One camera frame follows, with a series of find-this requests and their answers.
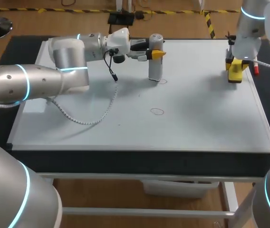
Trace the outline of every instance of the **red marker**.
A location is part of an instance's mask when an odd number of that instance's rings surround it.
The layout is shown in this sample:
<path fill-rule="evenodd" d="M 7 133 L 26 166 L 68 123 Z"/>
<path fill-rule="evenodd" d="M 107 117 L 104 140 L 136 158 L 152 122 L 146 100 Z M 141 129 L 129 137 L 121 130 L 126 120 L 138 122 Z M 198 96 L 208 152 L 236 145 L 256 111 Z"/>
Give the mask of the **red marker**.
<path fill-rule="evenodd" d="M 259 75 L 259 65 L 257 62 L 253 62 L 253 68 L 254 68 L 254 75 Z"/>

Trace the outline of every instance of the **yellow and black tape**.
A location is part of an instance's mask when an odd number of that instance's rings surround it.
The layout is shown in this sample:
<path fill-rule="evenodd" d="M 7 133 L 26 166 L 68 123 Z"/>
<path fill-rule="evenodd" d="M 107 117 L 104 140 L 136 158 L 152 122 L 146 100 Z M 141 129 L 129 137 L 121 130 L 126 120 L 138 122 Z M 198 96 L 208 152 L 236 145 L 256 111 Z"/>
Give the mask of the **yellow and black tape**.
<path fill-rule="evenodd" d="M 115 10 L 98 10 L 98 9 L 52 9 L 52 8 L 0 8 L 0 11 L 37 11 L 37 12 L 45 12 L 45 11 L 56 11 L 56 12 L 69 12 L 69 13 L 110 13 L 115 12 Z M 239 10 L 179 10 L 179 11 L 171 11 L 171 10 L 137 10 L 136 12 L 141 12 L 144 14 L 193 14 L 193 13 L 239 13 Z"/>
<path fill-rule="evenodd" d="M 213 28 L 213 26 L 211 24 L 210 13 L 204 12 L 204 15 L 205 15 L 205 19 L 206 19 L 206 22 L 207 22 L 210 37 L 211 37 L 211 39 L 215 39 L 216 37 L 215 37 L 215 33 L 214 33 L 214 28 Z"/>

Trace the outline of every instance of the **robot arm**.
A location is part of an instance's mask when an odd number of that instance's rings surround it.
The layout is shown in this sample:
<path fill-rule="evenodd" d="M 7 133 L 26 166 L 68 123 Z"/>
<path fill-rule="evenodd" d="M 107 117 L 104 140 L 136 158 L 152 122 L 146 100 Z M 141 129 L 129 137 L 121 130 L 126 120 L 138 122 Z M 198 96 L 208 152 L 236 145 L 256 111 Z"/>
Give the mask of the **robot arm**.
<path fill-rule="evenodd" d="M 0 107 L 11 107 L 29 99 L 87 91 L 87 62 L 104 59 L 113 49 L 117 56 L 130 51 L 128 29 L 123 28 L 108 37 L 99 33 L 53 38 L 49 54 L 56 70 L 37 65 L 0 66 Z"/>
<path fill-rule="evenodd" d="M 237 59 L 253 60 L 265 34 L 270 40 L 270 0 L 244 0 L 232 54 Z"/>

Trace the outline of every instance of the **red cap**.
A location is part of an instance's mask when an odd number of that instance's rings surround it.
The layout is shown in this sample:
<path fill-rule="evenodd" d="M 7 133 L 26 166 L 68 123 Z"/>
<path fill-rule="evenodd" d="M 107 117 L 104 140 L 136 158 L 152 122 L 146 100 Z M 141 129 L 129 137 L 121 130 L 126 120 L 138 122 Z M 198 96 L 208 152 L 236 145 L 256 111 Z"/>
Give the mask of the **red cap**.
<path fill-rule="evenodd" d="M 254 66 L 254 75 L 259 75 L 259 66 Z"/>

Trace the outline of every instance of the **whiteboard surface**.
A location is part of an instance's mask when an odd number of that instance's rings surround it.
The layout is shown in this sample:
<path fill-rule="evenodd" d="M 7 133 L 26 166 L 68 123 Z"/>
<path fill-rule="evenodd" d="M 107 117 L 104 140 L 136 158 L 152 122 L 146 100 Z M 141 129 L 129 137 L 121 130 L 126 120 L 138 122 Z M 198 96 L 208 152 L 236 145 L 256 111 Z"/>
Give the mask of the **whiteboard surface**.
<path fill-rule="evenodd" d="M 228 83 L 227 47 L 226 40 L 166 40 L 165 84 L 148 80 L 148 62 L 113 64 L 118 96 L 95 126 L 71 122 L 45 100 L 27 101 L 15 123 L 13 149 L 269 153 L 270 129 L 252 76 L 247 68 L 241 84 Z M 36 64 L 55 67 L 47 44 Z M 91 122 L 107 109 L 115 83 L 103 61 L 87 66 L 89 91 L 56 100 L 72 117 Z M 155 115 L 153 108 L 164 113 Z"/>

